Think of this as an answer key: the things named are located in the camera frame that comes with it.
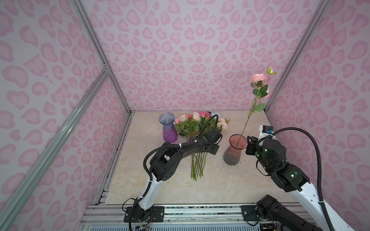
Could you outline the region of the red grey glass vase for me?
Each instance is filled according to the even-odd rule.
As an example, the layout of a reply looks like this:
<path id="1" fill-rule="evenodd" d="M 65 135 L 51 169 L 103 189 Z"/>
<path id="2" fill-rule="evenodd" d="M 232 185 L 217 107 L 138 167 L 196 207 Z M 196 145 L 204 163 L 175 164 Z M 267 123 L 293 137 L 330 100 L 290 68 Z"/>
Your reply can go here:
<path id="1" fill-rule="evenodd" d="M 247 139 L 240 135 L 234 134 L 229 138 L 229 147 L 223 154 L 223 160 L 230 166 L 235 166 L 240 162 L 241 152 L 247 147 Z"/>

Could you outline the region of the white blue rose stem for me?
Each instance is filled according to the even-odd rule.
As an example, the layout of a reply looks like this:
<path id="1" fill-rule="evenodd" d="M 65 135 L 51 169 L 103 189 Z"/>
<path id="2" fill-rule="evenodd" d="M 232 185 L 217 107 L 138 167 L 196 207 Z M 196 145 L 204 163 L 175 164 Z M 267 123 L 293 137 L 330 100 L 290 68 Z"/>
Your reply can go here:
<path id="1" fill-rule="evenodd" d="M 221 115 L 220 115 L 220 113 L 219 113 L 219 112 L 211 112 L 211 116 L 214 116 L 214 115 L 217 115 L 217 116 L 218 116 L 218 118 L 220 118 L 220 117 L 221 117 Z"/>

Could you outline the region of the light pink rose stem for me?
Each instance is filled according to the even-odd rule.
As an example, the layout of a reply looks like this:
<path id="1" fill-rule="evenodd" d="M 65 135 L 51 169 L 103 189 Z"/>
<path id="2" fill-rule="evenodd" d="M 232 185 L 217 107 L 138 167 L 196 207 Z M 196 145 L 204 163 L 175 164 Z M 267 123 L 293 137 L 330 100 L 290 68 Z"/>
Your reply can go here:
<path id="1" fill-rule="evenodd" d="M 254 95 L 254 99 L 251 102 L 251 108 L 247 114 L 247 120 L 244 124 L 243 130 L 237 140 L 237 145 L 240 144 L 241 138 L 246 130 L 246 127 L 249 123 L 250 118 L 256 112 L 261 112 L 265 108 L 265 103 L 263 100 L 266 100 L 269 94 L 269 82 L 272 79 L 272 76 L 276 75 L 277 73 L 274 71 L 272 67 L 267 67 L 266 73 L 254 73 L 251 76 L 250 85 L 252 87 L 252 93 Z"/>

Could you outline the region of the peach rose stem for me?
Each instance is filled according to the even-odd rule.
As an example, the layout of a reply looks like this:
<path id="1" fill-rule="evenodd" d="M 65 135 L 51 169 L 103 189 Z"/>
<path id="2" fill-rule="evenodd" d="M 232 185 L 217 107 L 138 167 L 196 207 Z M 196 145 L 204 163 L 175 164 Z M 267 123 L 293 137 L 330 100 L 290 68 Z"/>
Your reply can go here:
<path id="1" fill-rule="evenodd" d="M 229 119 L 219 118 L 217 123 L 217 129 L 222 132 L 225 131 L 228 127 L 228 123 L 230 122 Z"/>

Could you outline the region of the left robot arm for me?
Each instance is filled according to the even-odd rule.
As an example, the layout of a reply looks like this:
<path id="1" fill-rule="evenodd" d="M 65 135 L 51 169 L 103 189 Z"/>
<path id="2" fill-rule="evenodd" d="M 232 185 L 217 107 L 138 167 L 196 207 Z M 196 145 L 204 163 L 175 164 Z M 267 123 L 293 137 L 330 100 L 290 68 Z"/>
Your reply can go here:
<path id="1" fill-rule="evenodd" d="M 218 130 L 212 130 L 207 135 L 198 135 L 183 143 L 165 142 L 147 154 L 143 167 L 149 176 L 148 181 L 141 196 L 126 208 L 124 222 L 163 222 L 164 207 L 154 205 L 163 183 L 174 175 L 184 158 L 203 152 L 216 155 L 222 137 Z"/>

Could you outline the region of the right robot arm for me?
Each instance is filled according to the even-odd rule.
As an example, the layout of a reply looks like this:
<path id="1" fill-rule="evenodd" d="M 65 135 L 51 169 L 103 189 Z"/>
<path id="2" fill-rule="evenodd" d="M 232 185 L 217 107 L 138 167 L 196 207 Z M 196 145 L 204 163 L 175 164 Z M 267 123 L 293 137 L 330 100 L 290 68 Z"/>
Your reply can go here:
<path id="1" fill-rule="evenodd" d="M 246 154 L 255 156 L 265 170 L 265 176 L 292 196 L 314 220 L 313 225 L 293 214 L 273 197 L 266 195 L 257 202 L 260 219 L 273 219 L 292 231 L 351 231 L 340 215 L 324 200 L 309 177 L 297 166 L 289 163 L 286 148 L 270 136 L 258 139 L 247 137 Z"/>

